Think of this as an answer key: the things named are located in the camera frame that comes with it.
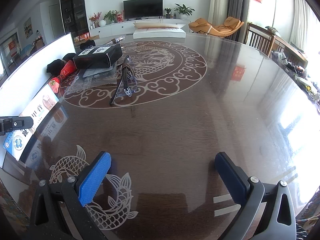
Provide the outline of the black flat television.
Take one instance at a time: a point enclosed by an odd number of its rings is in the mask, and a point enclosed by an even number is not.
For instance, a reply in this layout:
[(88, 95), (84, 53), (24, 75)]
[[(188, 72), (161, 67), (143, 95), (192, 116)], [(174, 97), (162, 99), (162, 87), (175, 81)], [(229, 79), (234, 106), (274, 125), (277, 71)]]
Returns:
[(126, 20), (163, 16), (163, 0), (126, 0), (123, 6)]

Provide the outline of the white tv cabinet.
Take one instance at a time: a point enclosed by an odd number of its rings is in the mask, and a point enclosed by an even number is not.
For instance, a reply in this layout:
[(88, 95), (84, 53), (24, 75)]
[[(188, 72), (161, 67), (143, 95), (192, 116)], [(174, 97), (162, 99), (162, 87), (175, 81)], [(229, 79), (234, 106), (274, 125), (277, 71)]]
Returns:
[(111, 23), (102, 27), (97, 27), (89, 30), (91, 37), (99, 36), (100, 38), (111, 37), (111, 36), (122, 36), (127, 34), (133, 34), (137, 28), (181, 28), (186, 33), (190, 31), (189, 23), (191, 20), (181, 19), (143, 19), (143, 20), (132, 20), (120, 23)]

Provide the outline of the green potted plant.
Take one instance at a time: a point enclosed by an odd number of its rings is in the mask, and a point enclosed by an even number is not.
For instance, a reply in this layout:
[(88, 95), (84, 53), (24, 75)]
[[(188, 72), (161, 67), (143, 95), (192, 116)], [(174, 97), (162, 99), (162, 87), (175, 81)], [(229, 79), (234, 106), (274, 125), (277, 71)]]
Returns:
[(187, 7), (185, 4), (178, 4), (175, 3), (176, 7), (175, 7), (175, 11), (178, 12), (180, 19), (182, 20), (186, 20), (188, 18), (188, 16), (192, 16), (193, 12), (195, 11), (194, 8), (192, 7)]
[(119, 11), (117, 10), (109, 10), (105, 16), (104, 16), (104, 20), (108, 23), (117, 23), (118, 22), (118, 15), (120, 14)]

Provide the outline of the clear bag dark cloth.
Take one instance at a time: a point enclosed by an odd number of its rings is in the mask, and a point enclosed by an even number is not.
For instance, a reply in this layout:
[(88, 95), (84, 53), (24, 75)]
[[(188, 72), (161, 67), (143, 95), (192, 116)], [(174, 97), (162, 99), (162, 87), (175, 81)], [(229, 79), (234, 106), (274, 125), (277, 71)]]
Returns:
[(117, 67), (84, 69), (69, 76), (60, 85), (59, 92), (62, 95), (80, 93), (90, 88), (99, 86), (114, 86), (117, 84)]

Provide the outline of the red snack packet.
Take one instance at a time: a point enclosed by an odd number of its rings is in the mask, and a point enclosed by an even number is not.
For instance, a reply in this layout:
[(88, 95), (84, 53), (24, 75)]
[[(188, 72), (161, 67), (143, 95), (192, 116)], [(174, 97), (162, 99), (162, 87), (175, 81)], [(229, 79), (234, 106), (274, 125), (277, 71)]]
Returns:
[(73, 60), (69, 60), (65, 66), (62, 68), (60, 74), (57, 77), (52, 78), (48, 85), (52, 89), (52, 91), (57, 94), (59, 92), (59, 88), (64, 79), (66, 79), (69, 75), (73, 74), (76, 71), (76, 66)]

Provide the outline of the red flower vase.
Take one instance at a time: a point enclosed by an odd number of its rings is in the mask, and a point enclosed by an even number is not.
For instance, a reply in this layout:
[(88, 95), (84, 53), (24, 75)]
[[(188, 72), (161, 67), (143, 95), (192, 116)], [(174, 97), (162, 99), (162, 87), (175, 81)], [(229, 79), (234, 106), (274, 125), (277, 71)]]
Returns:
[(101, 12), (94, 13), (89, 17), (89, 20), (92, 22), (93, 28), (97, 28), (99, 26), (99, 20), (101, 18)]

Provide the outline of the black velvet scrunchie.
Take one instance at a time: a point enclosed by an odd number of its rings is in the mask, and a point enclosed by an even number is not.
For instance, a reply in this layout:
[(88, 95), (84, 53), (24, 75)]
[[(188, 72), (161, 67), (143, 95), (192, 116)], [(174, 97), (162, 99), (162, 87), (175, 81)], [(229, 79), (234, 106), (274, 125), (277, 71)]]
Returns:
[(68, 53), (66, 54), (63, 58), (62, 61), (68, 62), (69, 60), (72, 60), (73, 57), (75, 57), (76, 54), (82, 52), (83, 50), (87, 49), (87, 48), (91, 48), (91, 47), (95, 47), (95, 41), (94, 40), (86, 40), (85, 42), (82, 42), (80, 44), (75, 44), (74, 48), (75, 48), (75, 52), (74, 53)]
[(46, 72), (50, 73), (52, 76), (58, 76), (65, 64), (66, 62), (61, 59), (54, 60), (47, 65)]

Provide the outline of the large white box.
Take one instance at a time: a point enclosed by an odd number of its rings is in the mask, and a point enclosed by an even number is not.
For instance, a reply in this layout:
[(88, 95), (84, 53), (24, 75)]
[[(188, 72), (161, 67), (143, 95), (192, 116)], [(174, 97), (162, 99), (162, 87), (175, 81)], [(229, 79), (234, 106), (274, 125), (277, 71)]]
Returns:
[(74, 53), (71, 34), (64, 35), (38, 50), (24, 61), (1, 85), (1, 116), (19, 115), (49, 81), (47, 65), (68, 53)]

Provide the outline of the green potted plant right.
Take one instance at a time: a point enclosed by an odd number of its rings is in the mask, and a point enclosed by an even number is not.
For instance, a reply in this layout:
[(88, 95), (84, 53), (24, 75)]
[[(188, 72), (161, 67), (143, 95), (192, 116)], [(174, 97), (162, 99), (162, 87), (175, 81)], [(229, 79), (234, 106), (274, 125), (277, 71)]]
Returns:
[(180, 19), (182, 20), (186, 20), (188, 18), (188, 16), (192, 16), (193, 12), (195, 11), (194, 8), (192, 7), (187, 7), (185, 4), (178, 4), (175, 3), (176, 7), (175, 7), (175, 11), (178, 12)]

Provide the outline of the wooden dining chair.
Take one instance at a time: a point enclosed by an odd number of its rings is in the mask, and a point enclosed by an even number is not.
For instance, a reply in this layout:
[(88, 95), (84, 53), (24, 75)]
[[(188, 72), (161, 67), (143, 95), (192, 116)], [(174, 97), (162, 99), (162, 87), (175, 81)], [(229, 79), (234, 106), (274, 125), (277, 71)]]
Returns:
[(271, 55), (275, 35), (253, 23), (247, 24), (245, 44), (259, 50), (267, 57)]

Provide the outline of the dark display cabinet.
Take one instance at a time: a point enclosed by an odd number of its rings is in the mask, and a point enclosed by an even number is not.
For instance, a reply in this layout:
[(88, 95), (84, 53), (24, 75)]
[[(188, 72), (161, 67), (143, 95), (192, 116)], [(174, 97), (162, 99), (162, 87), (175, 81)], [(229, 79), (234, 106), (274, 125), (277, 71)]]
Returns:
[(85, 0), (60, 0), (60, 9), (65, 33), (70, 33), (74, 42), (89, 32)]

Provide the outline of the green potted plant left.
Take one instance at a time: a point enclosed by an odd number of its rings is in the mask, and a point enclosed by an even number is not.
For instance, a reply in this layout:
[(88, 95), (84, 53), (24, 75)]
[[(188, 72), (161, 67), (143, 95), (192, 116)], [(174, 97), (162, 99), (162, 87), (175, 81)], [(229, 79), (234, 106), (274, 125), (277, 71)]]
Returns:
[(117, 23), (118, 22), (118, 15), (120, 14), (119, 11), (117, 10), (109, 10), (105, 16), (104, 16), (104, 20), (108, 23)]

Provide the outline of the black rectangular box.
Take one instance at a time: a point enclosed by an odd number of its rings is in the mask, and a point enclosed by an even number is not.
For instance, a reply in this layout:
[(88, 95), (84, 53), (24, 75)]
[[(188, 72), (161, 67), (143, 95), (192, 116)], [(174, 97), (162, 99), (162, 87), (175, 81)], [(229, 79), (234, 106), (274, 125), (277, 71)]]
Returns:
[(110, 68), (123, 55), (121, 45), (96, 46), (83, 50), (73, 57), (77, 69)]

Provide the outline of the small potted plant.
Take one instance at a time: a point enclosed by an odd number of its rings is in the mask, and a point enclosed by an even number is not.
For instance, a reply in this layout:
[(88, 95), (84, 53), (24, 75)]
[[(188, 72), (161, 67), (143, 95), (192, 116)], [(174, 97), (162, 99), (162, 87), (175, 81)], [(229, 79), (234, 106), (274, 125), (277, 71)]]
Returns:
[(171, 18), (171, 8), (165, 8), (165, 18), (170, 19)]

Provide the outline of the blue medicine box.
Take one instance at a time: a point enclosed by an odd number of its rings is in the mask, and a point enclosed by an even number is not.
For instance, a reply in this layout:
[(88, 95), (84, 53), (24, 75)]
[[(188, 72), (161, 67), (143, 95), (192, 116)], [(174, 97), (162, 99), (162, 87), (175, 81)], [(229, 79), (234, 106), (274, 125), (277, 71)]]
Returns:
[(3, 147), (16, 160), (20, 159), (32, 135), (58, 101), (55, 93), (49, 85), (46, 85), (28, 103), (19, 119), (13, 121), (13, 124), (17, 126), (14, 126), (14, 130), (8, 133)]

